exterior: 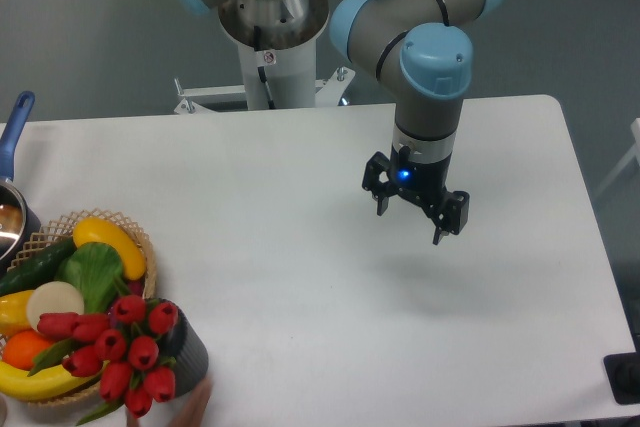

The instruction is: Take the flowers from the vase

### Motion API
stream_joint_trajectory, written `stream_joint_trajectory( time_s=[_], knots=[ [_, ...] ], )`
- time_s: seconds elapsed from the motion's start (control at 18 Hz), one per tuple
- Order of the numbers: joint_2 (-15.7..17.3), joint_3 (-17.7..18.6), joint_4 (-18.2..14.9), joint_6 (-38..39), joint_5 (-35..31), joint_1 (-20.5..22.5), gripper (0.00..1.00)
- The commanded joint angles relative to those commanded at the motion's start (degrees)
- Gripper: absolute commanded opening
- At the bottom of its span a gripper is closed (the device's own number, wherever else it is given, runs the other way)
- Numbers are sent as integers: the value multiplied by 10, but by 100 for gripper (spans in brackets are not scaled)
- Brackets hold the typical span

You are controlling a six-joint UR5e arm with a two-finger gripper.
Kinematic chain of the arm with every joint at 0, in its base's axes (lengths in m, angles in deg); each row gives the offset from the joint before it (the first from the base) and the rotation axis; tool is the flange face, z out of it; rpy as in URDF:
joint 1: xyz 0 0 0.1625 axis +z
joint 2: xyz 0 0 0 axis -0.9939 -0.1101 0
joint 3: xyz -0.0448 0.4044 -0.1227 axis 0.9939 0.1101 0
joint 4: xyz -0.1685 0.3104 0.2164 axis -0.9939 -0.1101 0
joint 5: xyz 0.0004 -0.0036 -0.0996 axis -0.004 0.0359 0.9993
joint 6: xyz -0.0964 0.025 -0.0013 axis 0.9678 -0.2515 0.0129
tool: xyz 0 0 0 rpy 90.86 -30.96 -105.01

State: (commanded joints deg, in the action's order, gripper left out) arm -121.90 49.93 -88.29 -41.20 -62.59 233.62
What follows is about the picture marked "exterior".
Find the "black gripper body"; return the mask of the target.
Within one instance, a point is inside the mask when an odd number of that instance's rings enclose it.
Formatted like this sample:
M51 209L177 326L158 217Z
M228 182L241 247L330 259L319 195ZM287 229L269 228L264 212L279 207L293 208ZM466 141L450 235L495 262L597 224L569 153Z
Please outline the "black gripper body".
M440 217L448 198L446 177L451 156L435 163L415 163L409 160L403 147L391 150L387 171L387 198L398 195L424 210L428 217Z

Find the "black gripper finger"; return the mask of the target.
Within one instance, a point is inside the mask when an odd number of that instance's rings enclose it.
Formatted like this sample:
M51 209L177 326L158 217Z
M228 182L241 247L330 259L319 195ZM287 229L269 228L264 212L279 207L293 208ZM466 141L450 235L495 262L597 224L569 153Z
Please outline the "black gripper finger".
M393 178L381 179L383 174L391 173L391 161L381 152L376 152L366 163L362 188L376 201L376 214L382 216L389 205L389 199L399 193Z
M444 192L431 217L435 225L434 245L438 245L443 237L458 235L462 231L468 221L469 200L470 195L466 191Z

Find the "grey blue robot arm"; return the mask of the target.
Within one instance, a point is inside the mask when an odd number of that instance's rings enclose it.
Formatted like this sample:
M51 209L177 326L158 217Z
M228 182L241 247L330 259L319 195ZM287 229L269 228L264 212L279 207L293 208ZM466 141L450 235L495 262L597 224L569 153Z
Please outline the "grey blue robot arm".
M434 235L464 228L469 196L449 191L446 177L473 46L463 25L502 0L180 0L191 12L216 12L236 44L251 110L318 105L316 41L334 47L393 95L389 154L367 162L362 186L379 212L392 197L421 208Z

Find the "blurred human hand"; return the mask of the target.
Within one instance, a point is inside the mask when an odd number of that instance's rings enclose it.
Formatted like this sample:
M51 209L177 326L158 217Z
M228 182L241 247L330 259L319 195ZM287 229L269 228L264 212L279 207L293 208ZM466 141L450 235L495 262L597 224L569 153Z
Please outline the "blurred human hand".
M210 376L201 380L191 392L189 399L171 418L161 420L159 426L198 427L202 425L205 412L213 391L213 380Z

